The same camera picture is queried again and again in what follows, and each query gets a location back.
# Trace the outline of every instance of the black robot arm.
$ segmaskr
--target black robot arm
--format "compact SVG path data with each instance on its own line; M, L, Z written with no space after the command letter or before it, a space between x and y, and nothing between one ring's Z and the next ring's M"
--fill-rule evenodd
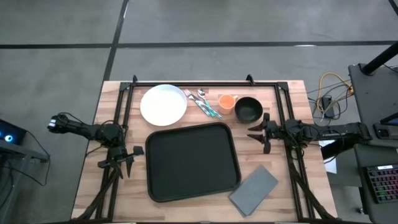
M98 167L104 168L110 166L116 169L117 174L122 179L123 175L118 164L126 162L127 175L130 176L134 156L144 154L144 151L139 146L134 146L134 152L127 154L124 142L125 130L119 124L105 122L103 124L89 125L80 120L71 120L65 113L59 113L51 117L47 128L52 133L73 133L83 136L88 140L100 142L103 147L108 148L109 157L104 161L99 161Z
M270 139L287 140L287 144L306 148L312 141L336 140L322 148L323 158L333 157L347 149L351 149L355 143L372 139L368 128L362 123L349 123L334 126L317 126L306 124L296 119L289 119L283 126L278 126L271 121L269 114L264 113L263 122L250 131L264 131L264 134L248 134L249 137L264 144L264 153L270 153Z

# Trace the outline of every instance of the desk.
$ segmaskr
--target desk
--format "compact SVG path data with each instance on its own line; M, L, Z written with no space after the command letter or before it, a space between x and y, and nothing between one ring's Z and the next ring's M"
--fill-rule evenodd
M373 125L398 112L398 74L386 67L374 71L373 76L364 75L359 65L348 67L349 76L355 92L361 122L366 124L372 140L372 146L398 147L398 141L379 139Z
M358 169L368 166L383 166L388 164L398 164L398 153L389 147L354 145ZM396 223L398 219L398 203L374 202L371 189L368 187L364 172L359 172L363 186L362 200L364 209L368 212L369 218L373 223Z
M105 82L98 103L95 123L102 123L112 119L116 107L120 82ZM163 129L179 128L196 124L219 121L217 118L207 117L202 110L188 100L188 108L183 118L167 127L157 127L147 123L140 114L139 105L144 93L149 88L135 87L130 110L129 131L127 132L127 149L132 153L133 146L142 146L145 150L145 140L150 133ZM196 93L197 87L187 88ZM270 113L271 119L279 123L275 92L268 87L208 87L203 88L206 99L214 108L217 107L218 97L222 94L234 94L239 97L251 96L257 98L264 112ZM289 90L296 119L312 123L310 105L303 81L289 81ZM271 174L278 179L279 184L258 206L256 211L243 218L234 205L229 201L231 192L207 195L167 203L152 201L147 193L146 162L144 156L135 158L132 165L130 179L119 181L118 196L116 198L114 221L116 222L261 222L261 221L296 221L294 200L287 169L286 154L283 141L272 140L270 154L262 153L262 145L247 137L247 128L258 125L237 122L235 115L227 115L221 120L232 131L242 179L244 180L259 165L264 165ZM88 151L99 146L91 142ZM100 149L90 154L83 166L78 192L72 212L72 218L79 216L91 203L98 193L103 171L97 167L97 162L105 159L106 150ZM317 146L310 146L305 150L305 165L311 190L327 209L336 216L335 203L331 194L326 170L323 165L322 154ZM126 169L122 166L123 176L127 177ZM305 201L301 195L302 207Z

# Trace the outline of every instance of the gray floor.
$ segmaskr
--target gray floor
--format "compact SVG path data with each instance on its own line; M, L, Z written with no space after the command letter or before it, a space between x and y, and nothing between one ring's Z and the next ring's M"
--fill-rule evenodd
M121 5L2 0L0 44L110 44ZM131 0L120 42L394 40L397 22L388 1ZM250 73L258 80L305 80L309 91L318 88L323 73L348 79L349 64L366 63L387 47L119 49L110 80L133 74L140 80L242 80ZM52 155L49 183L25 181L14 223L69 219L87 141L50 134L46 126L61 111L93 121L108 55L109 49L0 49L0 118L32 131ZM396 58L389 62L396 64ZM326 78L324 85L335 82ZM348 104L333 123L359 120L354 99ZM39 177L44 172L32 170ZM332 191L339 217L368 221L355 211L361 206L357 188L332 183Z

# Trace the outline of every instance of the plastic tray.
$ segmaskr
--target plastic tray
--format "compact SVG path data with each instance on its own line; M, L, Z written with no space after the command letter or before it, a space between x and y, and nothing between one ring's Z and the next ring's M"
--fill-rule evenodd
M234 190L241 181L224 123L154 132L146 140L146 161L148 193L155 202Z

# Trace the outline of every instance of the rgb keyboard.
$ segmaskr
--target rgb keyboard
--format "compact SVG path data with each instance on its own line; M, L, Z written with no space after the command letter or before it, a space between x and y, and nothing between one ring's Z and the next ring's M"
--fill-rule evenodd
M398 202L398 164L364 169L376 203Z

